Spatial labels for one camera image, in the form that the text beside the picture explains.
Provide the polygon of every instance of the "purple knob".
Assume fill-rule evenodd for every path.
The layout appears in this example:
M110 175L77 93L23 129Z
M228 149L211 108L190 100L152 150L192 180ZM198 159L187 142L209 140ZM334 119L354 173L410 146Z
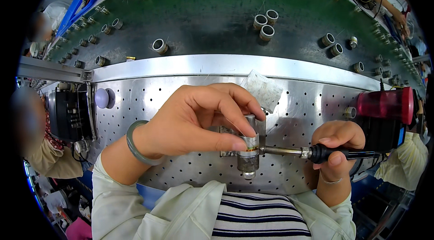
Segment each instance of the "purple knob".
M100 108L106 108L108 106L109 93L105 89L98 89L95 92L95 103Z

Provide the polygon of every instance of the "striped shirt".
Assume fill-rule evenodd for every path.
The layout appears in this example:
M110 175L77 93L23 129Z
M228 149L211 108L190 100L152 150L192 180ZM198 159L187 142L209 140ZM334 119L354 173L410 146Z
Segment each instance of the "striped shirt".
M300 212L284 195L225 192L211 239L311 239Z

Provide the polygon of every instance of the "bracelet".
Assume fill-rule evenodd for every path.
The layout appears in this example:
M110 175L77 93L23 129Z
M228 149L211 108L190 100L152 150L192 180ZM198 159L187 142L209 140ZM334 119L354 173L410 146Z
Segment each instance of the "bracelet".
M144 125L148 123L147 120L138 120L136 122L134 122L133 124L130 125L130 127L128 128L127 131L127 145L128 148L130 149L131 153L133 153L133 155L142 163L147 164L147 165L151 165L151 166L157 166L159 164L161 164L164 161L165 156L162 156L160 159L154 160L154 159L149 159L145 156L143 156L143 154L141 154L136 146L134 146L134 142L133 142L133 131L134 129L136 129L137 127L139 127L140 125Z
M342 181L342 178L340 178L340 179L337 180L337 181L326 181L326 180L324 180L324 178L323 178L323 173L321 172L321 168L319 169L319 175L321 176L321 179L323 180L323 182L326 183L326 184L337 184L337 183L339 183L340 181Z

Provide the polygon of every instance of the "pink shirt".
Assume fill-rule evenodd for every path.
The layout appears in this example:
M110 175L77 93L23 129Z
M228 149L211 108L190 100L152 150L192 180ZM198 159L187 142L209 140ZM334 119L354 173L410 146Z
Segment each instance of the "pink shirt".
M66 228L68 240L92 239L92 228L80 217Z

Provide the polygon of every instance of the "black cable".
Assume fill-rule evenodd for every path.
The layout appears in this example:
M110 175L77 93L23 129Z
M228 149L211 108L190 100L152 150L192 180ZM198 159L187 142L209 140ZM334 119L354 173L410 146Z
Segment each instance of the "black cable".
M402 11L404 11L404 6L401 4L400 1L396 0L401 6L402 6ZM374 15L373 19L375 19L375 17L377 17L378 13L380 13L380 8L381 8L381 4L382 4L383 0L380 1L380 7L378 8L378 12Z

